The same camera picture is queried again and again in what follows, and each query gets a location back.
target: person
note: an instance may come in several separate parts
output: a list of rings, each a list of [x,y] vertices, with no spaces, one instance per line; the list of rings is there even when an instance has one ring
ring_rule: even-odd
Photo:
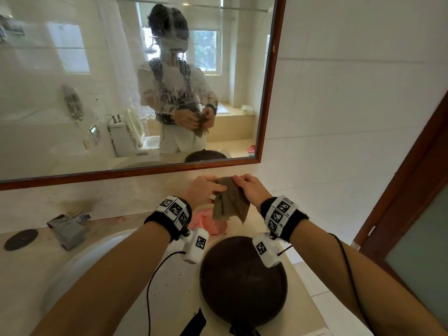
[[[195,135],[201,124],[199,103],[206,121],[202,129],[214,126],[218,98],[203,72],[182,60],[188,50],[188,23],[177,8],[156,4],[148,16],[160,57],[146,62],[137,72],[140,104],[156,112],[161,123],[160,153],[200,151],[206,147],[204,135]]]
[[[213,203],[210,195],[226,190],[226,186],[214,183],[216,179],[199,176],[182,194],[182,202],[192,210],[201,203]],[[260,213],[266,210],[266,203],[273,201],[256,177],[235,175],[233,180]],[[95,263],[43,317],[31,336],[112,335],[147,285],[170,241],[179,237],[178,230],[154,217],[149,216],[146,224]],[[284,228],[281,237],[291,242],[333,294],[366,323],[336,239],[308,219],[292,223],[289,236],[283,235]],[[363,254],[343,246],[364,312],[376,335],[447,335],[435,317],[395,279]]]

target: dark hair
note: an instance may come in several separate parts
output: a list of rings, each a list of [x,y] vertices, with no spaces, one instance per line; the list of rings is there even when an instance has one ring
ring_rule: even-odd
[[[189,29],[186,18],[179,9],[172,7],[171,10],[176,37],[188,40]],[[172,24],[169,18],[168,7],[160,3],[155,5],[148,16],[148,24],[155,38],[163,38],[167,34],[170,35]]]

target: white pants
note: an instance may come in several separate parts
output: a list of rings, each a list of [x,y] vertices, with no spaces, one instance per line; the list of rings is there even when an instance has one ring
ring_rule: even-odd
[[[205,136],[198,138],[194,132],[177,125],[161,124],[159,151],[161,154],[195,152],[207,146]]]

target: mirror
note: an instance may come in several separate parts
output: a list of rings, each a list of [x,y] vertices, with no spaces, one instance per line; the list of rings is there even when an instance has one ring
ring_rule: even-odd
[[[276,0],[77,2],[0,0],[1,181],[256,162]]]

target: black wristband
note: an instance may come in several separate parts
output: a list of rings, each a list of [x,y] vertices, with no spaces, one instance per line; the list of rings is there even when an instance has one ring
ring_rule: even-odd
[[[162,225],[171,236],[170,242],[177,241],[191,221],[192,214],[191,206],[185,199],[166,197],[145,219],[144,224],[153,221]]]
[[[267,199],[261,204],[260,213],[267,228],[277,237],[289,242],[291,235],[302,220],[309,219],[297,204],[285,196]]]
[[[218,106],[216,106],[214,103],[209,102],[207,105],[205,105],[205,107],[211,107],[213,108],[213,112],[216,115],[216,112],[218,111]]]

